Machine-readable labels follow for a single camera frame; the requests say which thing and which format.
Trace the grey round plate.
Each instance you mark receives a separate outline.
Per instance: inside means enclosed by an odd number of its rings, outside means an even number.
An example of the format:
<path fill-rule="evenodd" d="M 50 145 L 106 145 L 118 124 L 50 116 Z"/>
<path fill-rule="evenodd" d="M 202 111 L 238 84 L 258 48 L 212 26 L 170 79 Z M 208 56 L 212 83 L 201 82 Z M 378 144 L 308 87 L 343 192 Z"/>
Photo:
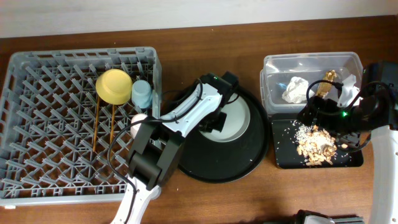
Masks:
<path fill-rule="evenodd" d="M 200 131 L 207 139 L 214 142 L 230 142 L 241 137 L 247 130 L 251 118 L 249 106 L 237 93 L 234 93 L 231 98 L 233 102 L 221 109 L 222 113 L 226 113 L 223 129 L 212 130 L 212 132 Z"/>

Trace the gold foil wrapper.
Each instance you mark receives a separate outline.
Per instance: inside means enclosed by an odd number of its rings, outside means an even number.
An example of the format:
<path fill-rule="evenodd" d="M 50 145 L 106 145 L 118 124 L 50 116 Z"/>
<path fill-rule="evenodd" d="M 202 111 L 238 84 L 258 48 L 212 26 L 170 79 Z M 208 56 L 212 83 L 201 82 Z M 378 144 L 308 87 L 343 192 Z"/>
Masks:
<path fill-rule="evenodd" d="M 336 77 L 337 74 L 335 70 L 330 70 L 326 72 L 325 76 L 323 77 L 323 80 L 333 82 Z M 330 92 L 331 88 L 332 84 L 321 82 L 317 88 L 315 95 L 321 98 L 325 98 L 327 94 Z"/>

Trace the white tissue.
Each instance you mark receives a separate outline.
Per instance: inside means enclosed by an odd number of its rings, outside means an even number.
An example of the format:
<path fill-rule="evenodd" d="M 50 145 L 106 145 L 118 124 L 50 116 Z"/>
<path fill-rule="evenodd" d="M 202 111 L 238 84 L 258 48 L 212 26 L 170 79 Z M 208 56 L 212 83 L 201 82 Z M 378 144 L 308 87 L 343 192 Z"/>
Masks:
<path fill-rule="evenodd" d="M 282 94 L 282 99 L 288 103 L 299 104 L 307 99 L 309 83 L 306 79 L 292 77 Z"/>

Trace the light blue cup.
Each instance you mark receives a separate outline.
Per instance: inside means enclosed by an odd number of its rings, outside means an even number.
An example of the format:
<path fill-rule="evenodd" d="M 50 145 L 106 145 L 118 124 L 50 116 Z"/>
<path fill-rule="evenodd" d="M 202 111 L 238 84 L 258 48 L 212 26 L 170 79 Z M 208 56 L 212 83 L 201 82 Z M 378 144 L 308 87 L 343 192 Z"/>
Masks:
<path fill-rule="evenodd" d="M 131 100 L 135 106 L 140 109 L 151 107 L 152 104 L 152 88 L 149 82 L 145 80 L 137 80 L 132 85 Z"/>

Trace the pink cup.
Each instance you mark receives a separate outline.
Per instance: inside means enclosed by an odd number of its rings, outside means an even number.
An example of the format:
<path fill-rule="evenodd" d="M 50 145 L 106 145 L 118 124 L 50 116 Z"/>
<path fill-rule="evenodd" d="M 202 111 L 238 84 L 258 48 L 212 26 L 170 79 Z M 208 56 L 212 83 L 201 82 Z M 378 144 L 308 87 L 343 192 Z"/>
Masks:
<path fill-rule="evenodd" d="M 133 139 L 136 138 L 136 135 L 137 135 L 137 133 L 138 133 L 138 130 L 139 130 L 140 126 L 141 126 L 141 124 L 139 123 L 139 121 L 143 121 L 143 120 L 145 120 L 146 118 L 147 118 L 147 115 L 144 114 L 144 113 L 139 113 L 139 114 L 136 114 L 136 115 L 134 115 L 134 116 L 132 117 L 131 123 L 132 123 L 132 124 L 133 124 L 133 123 L 136 123 L 134 126 L 131 126 L 131 128 L 130 128 L 130 133 L 131 133 L 131 136 L 132 136 Z"/>

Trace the yellow bowl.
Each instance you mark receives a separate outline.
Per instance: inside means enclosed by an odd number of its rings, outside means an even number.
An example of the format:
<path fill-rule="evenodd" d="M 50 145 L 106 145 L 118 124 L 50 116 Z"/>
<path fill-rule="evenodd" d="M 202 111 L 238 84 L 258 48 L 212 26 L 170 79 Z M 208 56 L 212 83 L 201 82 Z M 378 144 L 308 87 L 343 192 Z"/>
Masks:
<path fill-rule="evenodd" d="M 98 96 L 112 105 L 122 105 L 131 99 L 131 77 L 119 69 L 110 69 L 96 80 L 95 88 Z"/>

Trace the wooden chopstick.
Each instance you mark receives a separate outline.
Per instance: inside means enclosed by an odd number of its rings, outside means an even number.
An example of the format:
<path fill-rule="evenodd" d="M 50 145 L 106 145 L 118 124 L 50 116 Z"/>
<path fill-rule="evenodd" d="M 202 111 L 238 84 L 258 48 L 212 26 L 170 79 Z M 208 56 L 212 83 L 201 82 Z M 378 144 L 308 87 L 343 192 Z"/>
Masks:
<path fill-rule="evenodd" d="M 94 126 L 94 135 L 93 135 L 93 152 L 96 152 L 96 140 L 97 140 L 97 135 L 98 135 L 100 101 L 101 101 L 101 98 L 99 96 L 97 96 L 95 126 Z"/>
<path fill-rule="evenodd" d="M 112 143 L 113 138 L 114 138 L 114 120 L 115 120 L 115 114 L 116 114 L 116 105 L 112 105 L 112 115 L 111 115 L 111 132 L 109 135 L 109 141 Z"/>

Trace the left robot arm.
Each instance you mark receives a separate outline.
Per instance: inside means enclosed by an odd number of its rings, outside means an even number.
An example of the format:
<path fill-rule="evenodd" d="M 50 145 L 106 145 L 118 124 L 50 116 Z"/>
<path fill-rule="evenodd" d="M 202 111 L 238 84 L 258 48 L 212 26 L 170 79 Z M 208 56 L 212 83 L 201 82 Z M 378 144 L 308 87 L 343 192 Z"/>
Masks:
<path fill-rule="evenodd" d="M 127 186 L 113 223 L 141 222 L 150 201 L 160 196 L 176 170 L 185 138 L 196 127 L 221 131 L 227 117 L 222 108 L 238 87 L 239 79 L 231 72 L 202 75 L 172 111 L 133 121 L 118 132 L 121 136 L 138 127 L 126 158 L 127 175 L 114 171 Z"/>

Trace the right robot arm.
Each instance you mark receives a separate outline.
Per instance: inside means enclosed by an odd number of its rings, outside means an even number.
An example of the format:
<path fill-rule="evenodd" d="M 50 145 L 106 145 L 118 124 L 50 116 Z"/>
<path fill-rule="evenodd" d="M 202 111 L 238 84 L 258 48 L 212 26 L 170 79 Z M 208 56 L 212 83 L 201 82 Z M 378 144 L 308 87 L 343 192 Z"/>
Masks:
<path fill-rule="evenodd" d="M 349 84 L 317 80 L 316 86 L 335 87 L 338 101 L 307 95 L 307 104 L 297 115 L 304 125 L 328 131 L 336 146 L 347 152 L 363 149 L 349 136 L 368 133 L 373 145 L 374 183 L 370 223 L 397 223 L 397 64 L 381 61 L 364 68 L 358 93 L 350 94 Z"/>

